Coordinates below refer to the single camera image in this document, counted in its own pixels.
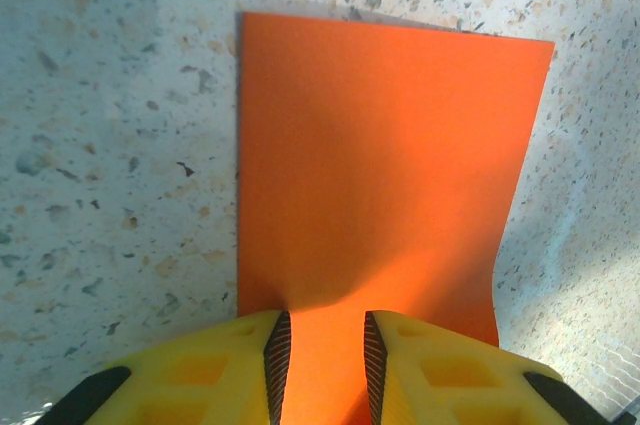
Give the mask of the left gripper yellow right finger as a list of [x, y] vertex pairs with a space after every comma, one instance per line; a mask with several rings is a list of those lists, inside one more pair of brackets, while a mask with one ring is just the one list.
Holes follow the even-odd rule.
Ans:
[[391, 312], [364, 318], [374, 424], [605, 424], [550, 367]]

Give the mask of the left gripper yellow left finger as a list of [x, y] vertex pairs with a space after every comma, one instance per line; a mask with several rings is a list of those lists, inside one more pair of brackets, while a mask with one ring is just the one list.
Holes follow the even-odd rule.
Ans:
[[291, 318], [271, 310], [169, 340], [82, 380], [41, 424], [278, 424]]

